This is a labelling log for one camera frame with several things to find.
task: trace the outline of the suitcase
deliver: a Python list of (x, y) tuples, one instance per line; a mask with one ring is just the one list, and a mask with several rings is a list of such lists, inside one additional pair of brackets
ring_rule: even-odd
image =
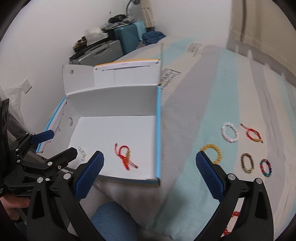
[(135, 24), (115, 28), (114, 35), (117, 40), (120, 40), (124, 55), (134, 51), (140, 42), (137, 26)]
[(77, 59), (71, 60), (70, 64), (81, 64), (96, 66), (114, 62), (123, 56), (119, 40), (108, 41), (104, 44), (93, 47)]

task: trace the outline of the lamp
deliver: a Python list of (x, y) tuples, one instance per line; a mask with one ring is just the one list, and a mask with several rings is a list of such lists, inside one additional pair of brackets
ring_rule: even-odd
[(131, 2), (133, 2), (134, 5), (139, 5), (141, 1), (140, 0), (129, 0), (128, 5), (126, 6), (126, 15), (127, 16), (128, 16), (128, 7)]

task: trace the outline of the white bead bracelet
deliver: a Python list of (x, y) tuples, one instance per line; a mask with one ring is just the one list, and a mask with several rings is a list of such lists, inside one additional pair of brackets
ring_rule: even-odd
[[(226, 135), (226, 127), (229, 126), (233, 131), (234, 131), (234, 134), (235, 134), (235, 138), (232, 139), (232, 138), (229, 138), (227, 135)], [(221, 126), (221, 134), (223, 136), (223, 138), (230, 142), (230, 143), (235, 143), (239, 140), (239, 131), (234, 127), (233, 124), (229, 123), (229, 122), (226, 122), (224, 123), (222, 126)]]

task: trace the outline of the bedsheet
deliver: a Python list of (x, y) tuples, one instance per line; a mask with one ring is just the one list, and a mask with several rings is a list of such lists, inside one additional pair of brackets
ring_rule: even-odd
[[(260, 177), (264, 181), (276, 239), (296, 213), (296, 88), (262, 64), (189, 38), (168, 36), (123, 59), (160, 58), (161, 43), (161, 186), (99, 180), (94, 186), (147, 230), (173, 240), (192, 241), (218, 206), (195, 165), (196, 153), (206, 144), (215, 144), (222, 151), (219, 164), (226, 173), (242, 180)], [(220, 128), (225, 122), (239, 130), (238, 142), (223, 139)], [(259, 131), (263, 143), (248, 139), (240, 123)], [(230, 130), (227, 134), (234, 137)], [(211, 160), (216, 159), (215, 151), (205, 152)], [(255, 169), (250, 174), (241, 167), (243, 153), (253, 157)], [(270, 177), (261, 173), (262, 159), (271, 163)], [(251, 167), (248, 159), (245, 164)]]

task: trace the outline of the cardboard box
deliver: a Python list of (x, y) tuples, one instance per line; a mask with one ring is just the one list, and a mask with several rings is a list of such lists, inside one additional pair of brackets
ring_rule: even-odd
[[(99, 179), (158, 186), (161, 163), (160, 60), (123, 61), (100, 66), (64, 65), (65, 98), (54, 111), (46, 130), (55, 137), (37, 153), (50, 158), (70, 147), (81, 147), (68, 167), (76, 169), (95, 151), (104, 154)], [(126, 145), (129, 165), (115, 153)], [(127, 155), (123, 147), (121, 155)]]

